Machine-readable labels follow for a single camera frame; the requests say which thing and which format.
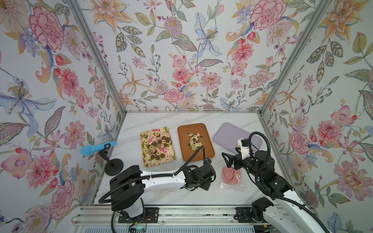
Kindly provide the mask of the ziploc bag pink cookies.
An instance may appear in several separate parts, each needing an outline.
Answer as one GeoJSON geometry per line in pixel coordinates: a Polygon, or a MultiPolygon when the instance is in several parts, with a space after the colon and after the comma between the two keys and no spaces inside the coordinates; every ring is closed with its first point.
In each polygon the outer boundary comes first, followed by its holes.
{"type": "Polygon", "coordinates": [[[224,167],[222,170],[221,189],[243,192],[244,186],[241,184],[241,171],[234,167],[224,167]]]}

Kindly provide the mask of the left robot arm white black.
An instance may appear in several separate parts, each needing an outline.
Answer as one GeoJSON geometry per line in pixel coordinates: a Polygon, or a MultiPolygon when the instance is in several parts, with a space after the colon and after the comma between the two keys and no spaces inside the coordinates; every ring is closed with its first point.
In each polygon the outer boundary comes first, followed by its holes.
{"type": "Polygon", "coordinates": [[[130,219],[145,215],[145,205],[141,196],[158,189],[186,189],[208,191],[216,179],[216,172],[210,159],[205,159],[201,167],[184,163],[176,171],[148,172],[139,166],[131,166],[109,182],[110,190],[103,194],[99,204],[111,204],[111,210],[130,219]]]}

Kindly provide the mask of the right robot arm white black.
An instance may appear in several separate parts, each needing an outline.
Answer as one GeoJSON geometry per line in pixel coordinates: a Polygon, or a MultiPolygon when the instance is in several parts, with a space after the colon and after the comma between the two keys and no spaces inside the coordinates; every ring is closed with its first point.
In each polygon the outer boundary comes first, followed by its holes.
{"type": "Polygon", "coordinates": [[[329,233],[330,230],[305,204],[301,204],[292,186],[275,172],[275,160],[269,151],[259,150],[255,156],[243,158],[239,153],[230,155],[223,152],[227,167],[244,169],[253,176],[253,183],[266,196],[277,202],[305,233],[329,233]]]}

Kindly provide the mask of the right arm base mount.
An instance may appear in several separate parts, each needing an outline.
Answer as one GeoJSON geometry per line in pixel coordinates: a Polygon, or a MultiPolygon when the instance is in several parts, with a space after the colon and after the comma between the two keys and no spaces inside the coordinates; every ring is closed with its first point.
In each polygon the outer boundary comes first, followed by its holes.
{"type": "Polygon", "coordinates": [[[264,222],[264,212],[269,207],[274,207],[274,204],[267,198],[262,197],[254,201],[251,207],[236,207],[234,220],[239,223],[262,223],[264,222]]]}

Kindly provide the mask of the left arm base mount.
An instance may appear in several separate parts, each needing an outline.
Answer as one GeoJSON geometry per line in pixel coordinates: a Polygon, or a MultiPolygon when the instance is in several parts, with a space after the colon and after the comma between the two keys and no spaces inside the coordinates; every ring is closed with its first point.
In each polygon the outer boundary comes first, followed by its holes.
{"type": "Polygon", "coordinates": [[[128,213],[121,211],[118,223],[158,223],[159,208],[158,207],[145,207],[143,213],[136,217],[129,217],[128,213]]]}

